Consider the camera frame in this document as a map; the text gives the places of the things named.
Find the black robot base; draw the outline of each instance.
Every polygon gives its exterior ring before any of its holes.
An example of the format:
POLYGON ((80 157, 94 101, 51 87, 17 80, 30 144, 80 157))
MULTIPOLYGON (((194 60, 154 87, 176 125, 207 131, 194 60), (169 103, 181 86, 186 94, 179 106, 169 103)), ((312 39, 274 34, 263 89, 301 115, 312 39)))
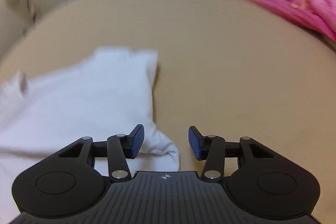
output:
POLYGON ((144 139, 137 125, 130 135, 105 142, 83 137, 22 172, 13 198, 21 211, 13 224, 318 224, 310 214, 320 196, 316 178, 249 137, 239 143, 202 136, 192 126, 189 143, 196 172, 137 172, 134 159, 144 139), (95 169, 107 157, 109 177, 95 169), (224 177, 226 157, 238 170, 224 177))

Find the beige floor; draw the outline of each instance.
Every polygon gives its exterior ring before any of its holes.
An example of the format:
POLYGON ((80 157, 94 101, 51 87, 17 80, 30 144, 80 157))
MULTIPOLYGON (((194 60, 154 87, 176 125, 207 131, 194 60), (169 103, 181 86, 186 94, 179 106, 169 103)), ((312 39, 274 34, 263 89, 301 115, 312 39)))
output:
MULTIPOLYGON (((336 222, 336 54, 246 0, 77 0, 49 15, 4 59, 0 79, 68 66, 99 45, 159 51, 154 119, 201 170, 187 131, 250 136, 312 172, 314 216, 336 222)), ((226 174, 236 169, 228 160, 226 174)))

